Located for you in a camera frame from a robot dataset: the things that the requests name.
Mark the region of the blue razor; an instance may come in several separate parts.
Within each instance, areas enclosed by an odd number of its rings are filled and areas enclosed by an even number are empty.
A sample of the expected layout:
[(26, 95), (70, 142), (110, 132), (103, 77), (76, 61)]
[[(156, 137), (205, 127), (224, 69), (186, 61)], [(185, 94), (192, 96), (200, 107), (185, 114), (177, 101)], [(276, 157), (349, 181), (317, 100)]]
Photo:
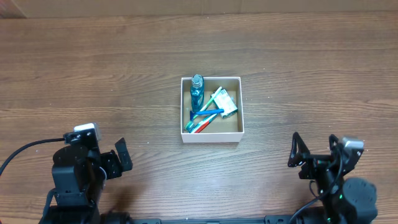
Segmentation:
[(197, 111), (197, 112), (190, 111), (190, 121), (193, 121), (197, 116), (213, 115), (213, 114), (220, 114), (220, 113), (224, 113), (224, 109), (205, 110), (205, 111)]

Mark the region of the blue Listerine mouthwash bottle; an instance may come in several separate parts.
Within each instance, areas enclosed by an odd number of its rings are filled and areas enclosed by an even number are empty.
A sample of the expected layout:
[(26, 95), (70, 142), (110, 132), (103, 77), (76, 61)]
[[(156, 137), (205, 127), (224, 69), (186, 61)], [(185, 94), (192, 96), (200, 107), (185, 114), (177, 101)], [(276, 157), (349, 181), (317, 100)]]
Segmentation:
[(190, 87), (192, 111), (194, 112), (200, 111), (203, 106), (204, 87), (205, 87), (204, 78), (199, 74), (195, 74), (191, 79), (191, 87)]

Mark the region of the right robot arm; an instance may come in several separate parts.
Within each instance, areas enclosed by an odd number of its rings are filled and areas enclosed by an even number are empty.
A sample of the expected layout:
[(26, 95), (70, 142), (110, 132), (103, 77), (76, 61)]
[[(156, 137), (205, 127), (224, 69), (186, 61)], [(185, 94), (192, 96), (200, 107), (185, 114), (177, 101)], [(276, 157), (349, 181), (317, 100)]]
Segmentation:
[(328, 141), (328, 155), (312, 154), (299, 133), (293, 133), (287, 165), (301, 167), (299, 178), (315, 183), (318, 193), (289, 223), (371, 223), (378, 215), (376, 186), (363, 178), (344, 178), (363, 155), (364, 141), (333, 134)]

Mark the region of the green soap bar package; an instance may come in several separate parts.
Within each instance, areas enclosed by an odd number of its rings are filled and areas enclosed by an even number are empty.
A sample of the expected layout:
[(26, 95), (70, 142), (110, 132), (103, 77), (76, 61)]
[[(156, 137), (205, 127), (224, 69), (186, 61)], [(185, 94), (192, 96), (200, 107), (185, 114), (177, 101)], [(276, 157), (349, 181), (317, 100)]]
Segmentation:
[(214, 103), (216, 107), (220, 110), (224, 110), (224, 112), (221, 113), (223, 119), (238, 112), (238, 107), (225, 89), (222, 89), (217, 95), (212, 94), (212, 96), (215, 96)]

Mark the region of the green toothbrush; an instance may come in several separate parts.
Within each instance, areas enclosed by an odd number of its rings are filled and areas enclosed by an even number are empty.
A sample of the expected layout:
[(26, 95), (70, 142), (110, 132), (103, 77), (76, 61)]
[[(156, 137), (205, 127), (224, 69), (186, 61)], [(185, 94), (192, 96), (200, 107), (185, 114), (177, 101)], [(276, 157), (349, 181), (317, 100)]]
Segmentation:
[[(202, 107), (201, 110), (199, 111), (205, 111), (208, 109), (208, 107), (214, 102), (215, 97), (220, 93), (220, 91), (222, 90), (222, 87), (220, 86), (215, 92), (214, 92), (214, 96), (211, 96), (210, 99), (207, 101), (207, 103)], [(194, 127), (194, 120), (190, 121), (185, 125), (184, 129), (186, 131), (190, 131), (191, 129), (193, 129)]]

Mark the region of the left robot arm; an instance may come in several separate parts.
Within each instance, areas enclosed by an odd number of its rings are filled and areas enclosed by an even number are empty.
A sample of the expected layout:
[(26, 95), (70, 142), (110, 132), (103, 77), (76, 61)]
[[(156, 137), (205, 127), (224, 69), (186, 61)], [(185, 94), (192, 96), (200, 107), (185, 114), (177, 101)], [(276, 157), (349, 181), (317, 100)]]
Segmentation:
[(132, 223), (128, 212), (100, 214), (98, 204), (107, 180), (132, 169), (126, 141), (101, 153), (94, 129), (63, 135), (66, 146), (53, 155), (55, 188), (47, 194), (41, 223)]

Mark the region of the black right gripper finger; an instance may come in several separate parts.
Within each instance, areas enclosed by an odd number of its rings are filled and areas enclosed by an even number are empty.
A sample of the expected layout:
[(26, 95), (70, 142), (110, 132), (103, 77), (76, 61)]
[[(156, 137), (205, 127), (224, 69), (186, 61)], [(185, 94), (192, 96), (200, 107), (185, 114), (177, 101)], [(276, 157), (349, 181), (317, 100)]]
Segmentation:
[(335, 152), (336, 151), (337, 145), (338, 145), (338, 141), (339, 141), (339, 139), (334, 134), (331, 134), (329, 136), (329, 146), (330, 146), (330, 151), (331, 152)]
[(289, 167), (301, 166), (307, 161), (310, 151), (298, 132), (294, 132), (292, 136), (292, 148), (287, 165)]

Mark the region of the small toothpaste tube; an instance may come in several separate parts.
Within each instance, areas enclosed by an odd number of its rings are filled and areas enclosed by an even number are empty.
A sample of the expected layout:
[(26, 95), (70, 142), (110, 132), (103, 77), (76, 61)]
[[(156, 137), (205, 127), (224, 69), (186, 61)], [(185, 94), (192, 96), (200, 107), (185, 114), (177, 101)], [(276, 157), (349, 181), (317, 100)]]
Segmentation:
[(200, 133), (202, 132), (216, 117), (218, 114), (212, 114), (207, 116), (205, 119), (200, 121), (189, 133)]

